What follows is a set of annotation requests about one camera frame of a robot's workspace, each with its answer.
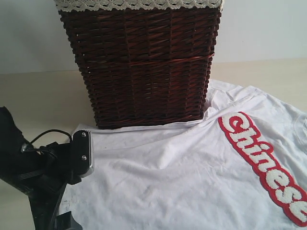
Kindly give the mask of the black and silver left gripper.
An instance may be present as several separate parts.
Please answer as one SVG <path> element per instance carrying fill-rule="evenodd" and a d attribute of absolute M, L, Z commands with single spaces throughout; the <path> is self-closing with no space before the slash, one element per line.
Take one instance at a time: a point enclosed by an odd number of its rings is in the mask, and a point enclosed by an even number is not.
<path fill-rule="evenodd" d="M 51 143 L 38 149 L 47 160 L 43 169 L 32 174 L 29 202 L 36 230 L 83 230 L 72 212 L 59 213 L 67 185 L 78 184 L 94 171 L 92 134 L 75 132 L 65 144 Z"/>

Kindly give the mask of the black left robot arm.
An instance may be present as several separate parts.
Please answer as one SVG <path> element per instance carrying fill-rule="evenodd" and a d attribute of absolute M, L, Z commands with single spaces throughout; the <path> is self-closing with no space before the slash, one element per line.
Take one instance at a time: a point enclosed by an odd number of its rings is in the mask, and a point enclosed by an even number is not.
<path fill-rule="evenodd" d="M 0 178 L 28 196 L 35 229 L 81 230 L 72 213 L 59 214 L 67 185 L 94 171 L 92 134 L 79 130 L 67 143 L 36 148 L 24 138 L 6 107 L 0 109 Z"/>

